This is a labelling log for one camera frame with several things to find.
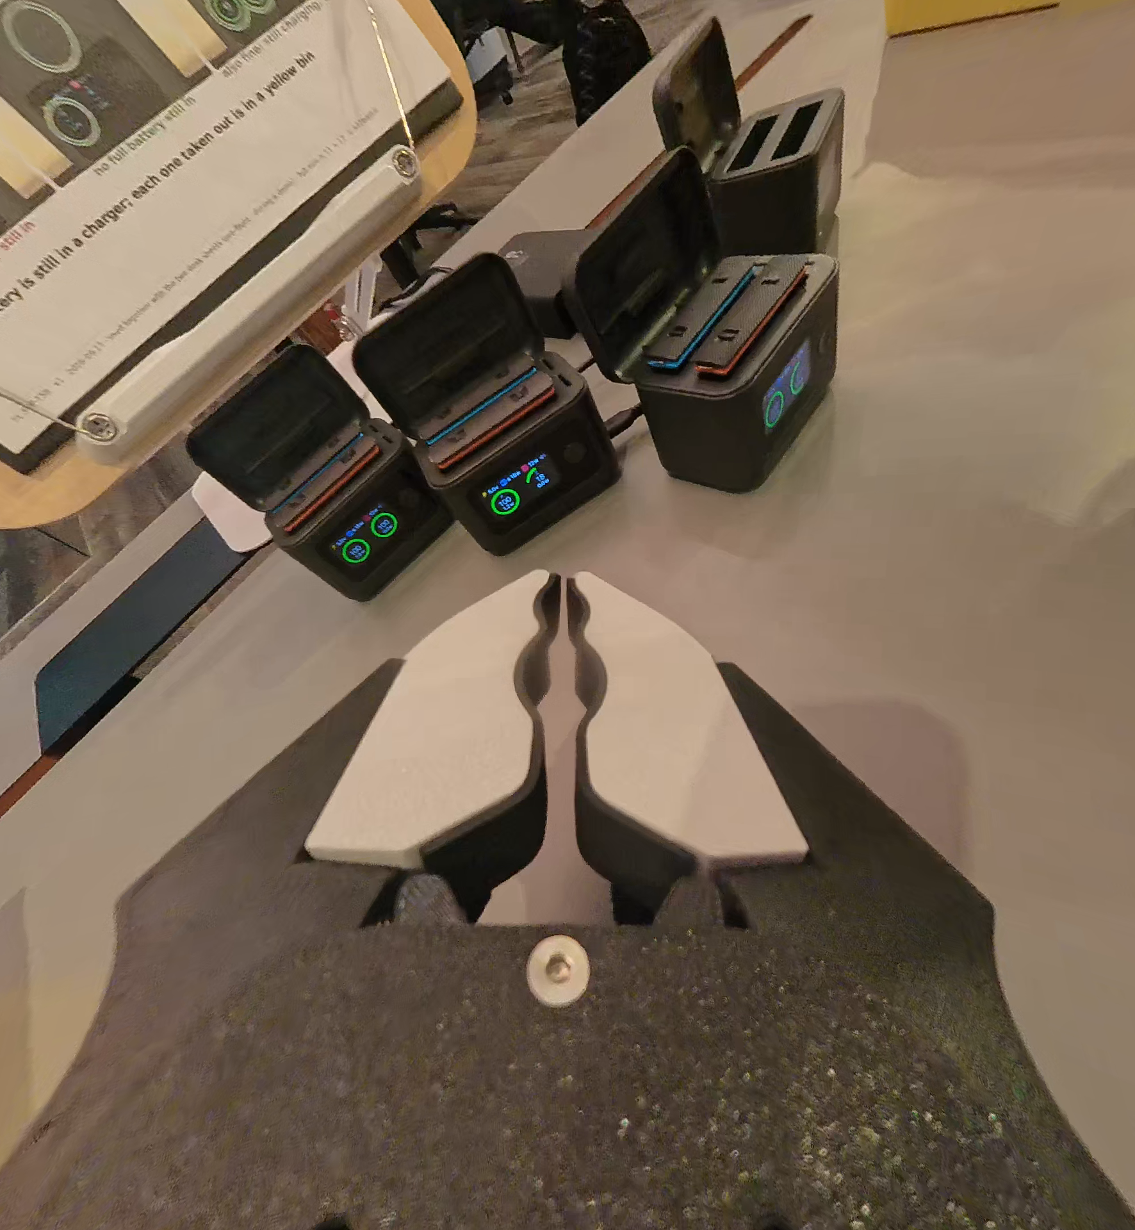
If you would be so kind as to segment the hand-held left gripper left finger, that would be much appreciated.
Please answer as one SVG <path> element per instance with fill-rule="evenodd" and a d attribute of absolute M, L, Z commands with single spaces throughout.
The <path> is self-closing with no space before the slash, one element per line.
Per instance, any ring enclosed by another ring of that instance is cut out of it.
<path fill-rule="evenodd" d="M 560 581 L 520 577 L 410 652 L 306 838 L 314 861 L 428 869 L 535 785 Z"/>

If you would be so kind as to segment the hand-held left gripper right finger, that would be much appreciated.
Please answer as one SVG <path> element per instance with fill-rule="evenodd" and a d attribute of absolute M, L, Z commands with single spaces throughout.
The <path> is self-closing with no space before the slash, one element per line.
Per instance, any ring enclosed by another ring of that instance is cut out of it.
<path fill-rule="evenodd" d="M 576 840 L 605 879 L 798 866 L 809 844 L 714 657 L 601 577 L 569 581 Z"/>

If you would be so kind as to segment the red-edged black battery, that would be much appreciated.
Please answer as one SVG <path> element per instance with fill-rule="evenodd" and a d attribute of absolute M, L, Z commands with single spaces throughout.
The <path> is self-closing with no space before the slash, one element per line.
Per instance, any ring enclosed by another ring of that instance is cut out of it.
<path fill-rule="evenodd" d="M 729 378 L 760 338 L 803 289 L 809 269 L 794 274 L 760 274 L 704 333 L 692 355 L 695 373 L 709 381 Z"/>
<path fill-rule="evenodd" d="M 369 439 L 361 446 L 347 450 L 347 454 L 339 467 L 330 467 L 325 475 L 300 489 L 292 500 L 270 516 L 269 529 L 274 531 L 275 538 L 296 534 L 316 516 L 329 509 L 355 480 L 382 459 L 384 450 L 381 444 Z"/>
<path fill-rule="evenodd" d="M 454 470 L 474 466 L 488 452 L 526 433 L 535 423 L 544 419 L 558 402 L 554 390 L 531 401 L 529 405 L 513 408 L 504 419 L 499 419 L 499 408 L 488 408 L 465 425 L 459 432 L 427 449 L 428 461 L 439 475 L 448 475 Z"/>

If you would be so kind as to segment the black battery charger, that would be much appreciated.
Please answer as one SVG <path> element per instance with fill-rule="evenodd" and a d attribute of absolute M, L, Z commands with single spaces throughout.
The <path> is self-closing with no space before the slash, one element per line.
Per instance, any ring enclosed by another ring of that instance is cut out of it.
<path fill-rule="evenodd" d="M 648 347 L 716 274 L 807 261 L 807 280 L 733 374 L 692 364 L 652 371 Z M 840 269 L 823 254 L 733 257 L 720 240 L 699 163 L 662 155 L 580 256 L 563 296 L 601 373 L 637 393 L 662 467 L 745 495 L 760 488 L 828 393 L 837 365 Z"/>
<path fill-rule="evenodd" d="M 306 346 L 279 352 L 191 431 L 187 448 L 202 472 L 262 513 L 280 480 L 330 441 L 363 428 L 381 444 L 382 459 L 300 531 L 271 535 L 337 593 L 369 602 L 450 531 L 454 518 L 411 442 L 372 415 L 329 359 Z"/>
<path fill-rule="evenodd" d="M 376 325 L 355 346 L 354 368 L 411 442 L 433 492 L 492 556 L 522 550 L 622 478 L 589 382 L 547 348 L 497 254 L 475 256 Z M 436 474 L 428 441 L 535 372 L 559 399 L 546 418 L 474 466 Z"/>
<path fill-rule="evenodd" d="M 660 75 L 653 112 L 665 148 L 699 163 L 721 257 L 827 250 L 843 189 L 843 90 L 743 117 L 724 27 L 708 18 Z"/>

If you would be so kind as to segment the black usb hub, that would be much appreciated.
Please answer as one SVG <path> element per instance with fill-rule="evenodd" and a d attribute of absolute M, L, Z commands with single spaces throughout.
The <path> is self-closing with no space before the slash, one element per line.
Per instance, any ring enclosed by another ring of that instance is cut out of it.
<path fill-rule="evenodd" d="M 601 228 L 529 231 L 509 239 L 499 256 L 535 314 L 564 310 L 563 288 L 580 256 L 599 237 Z"/>

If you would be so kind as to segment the yellow plastic bin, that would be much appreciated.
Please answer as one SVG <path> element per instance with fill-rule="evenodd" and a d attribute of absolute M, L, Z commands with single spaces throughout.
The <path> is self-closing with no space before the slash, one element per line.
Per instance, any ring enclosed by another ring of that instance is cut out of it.
<path fill-rule="evenodd" d="M 1060 6 L 1060 2 L 883 2 L 883 15 L 887 37 L 899 39 Z"/>

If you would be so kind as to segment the black backpack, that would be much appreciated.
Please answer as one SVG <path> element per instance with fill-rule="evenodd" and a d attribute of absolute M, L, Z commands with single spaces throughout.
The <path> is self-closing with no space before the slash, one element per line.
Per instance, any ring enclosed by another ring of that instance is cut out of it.
<path fill-rule="evenodd" d="M 582 127 L 645 66 L 653 54 L 624 2 L 559 2 L 564 71 Z"/>

